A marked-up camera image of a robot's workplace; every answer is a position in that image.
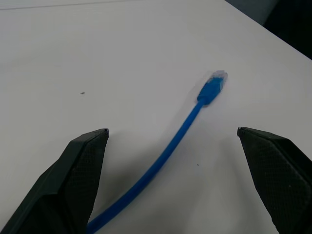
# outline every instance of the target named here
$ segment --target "white table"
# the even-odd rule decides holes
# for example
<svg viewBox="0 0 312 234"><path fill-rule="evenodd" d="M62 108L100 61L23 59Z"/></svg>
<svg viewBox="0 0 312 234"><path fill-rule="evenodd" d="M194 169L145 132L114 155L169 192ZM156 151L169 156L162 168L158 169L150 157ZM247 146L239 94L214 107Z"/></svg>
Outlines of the white table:
<svg viewBox="0 0 312 234"><path fill-rule="evenodd" d="M0 30L0 228L70 140L109 128L95 217L159 156L203 75L224 69L221 95L98 233L277 233L236 130L288 137L312 158L311 60L222 0L1 10Z"/></svg>

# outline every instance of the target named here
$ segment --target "cable connector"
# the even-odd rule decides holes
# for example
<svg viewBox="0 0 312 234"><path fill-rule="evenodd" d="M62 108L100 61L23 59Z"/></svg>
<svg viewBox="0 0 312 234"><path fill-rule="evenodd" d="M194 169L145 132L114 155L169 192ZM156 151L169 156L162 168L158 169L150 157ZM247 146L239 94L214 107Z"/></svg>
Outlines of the cable connector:
<svg viewBox="0 0 312 234"><path fill-rule="evenodd" d="M221 92L227 78L228 74L223 70L214 72L201 89L197 101L204 99L204 105L209 105Z"/></svg>

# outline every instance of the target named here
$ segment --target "blue cable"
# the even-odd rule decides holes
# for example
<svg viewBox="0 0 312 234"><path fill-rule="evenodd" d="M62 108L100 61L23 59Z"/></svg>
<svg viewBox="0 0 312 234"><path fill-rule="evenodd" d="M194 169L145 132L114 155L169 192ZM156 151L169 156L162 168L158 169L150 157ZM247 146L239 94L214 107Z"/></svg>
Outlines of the blue cable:
<svg viewBox="0 0 312 234"><path fill-rule="evenodd" d="M119 214L127 205L129 205L142 190L152 181L157 172L165 164L177 145L180 143L194 119L198 115L200 109L204 105L210 104L213 99L222 90L223 84L227 78L227 73L224 71L217 71L213 73L211 78L205 83L200 91L197 100L198 103L186 118L174 138L170 141L166 149L162 152L154 164L147 170L147 172L138 180L138 182L126 192L120 199L118 199L112 206L101 213L98 217L93 219L87 226L87 234L93 234L112 220Z"/></svg>

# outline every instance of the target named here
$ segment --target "blue ethernet cable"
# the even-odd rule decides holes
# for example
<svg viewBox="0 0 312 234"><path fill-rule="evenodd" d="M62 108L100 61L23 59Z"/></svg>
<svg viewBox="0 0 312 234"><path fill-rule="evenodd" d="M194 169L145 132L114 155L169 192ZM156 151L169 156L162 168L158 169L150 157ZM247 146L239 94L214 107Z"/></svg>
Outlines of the blue ethernet cable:
<svg viewBox="0 0 312 234"><path fill-rule="evenodd" d="M152 181L154 176L158 173L161 167L165 164L177 145L180 143L194 119L198 115L200 109L204 105L209 105L214 98L221 92L223 85L228 77L228 74L222 70L214 72L204 87L201 89L198 97L197 104L186 118L176 135L170 141L168 146L154 162L154 164L147 170L147 172L137 181L137 183L129 189L120 199L118 199L107 210L94 218L87 226L87 234L93 234L112 220L119 214L127 205L129 205Z"/></svg>

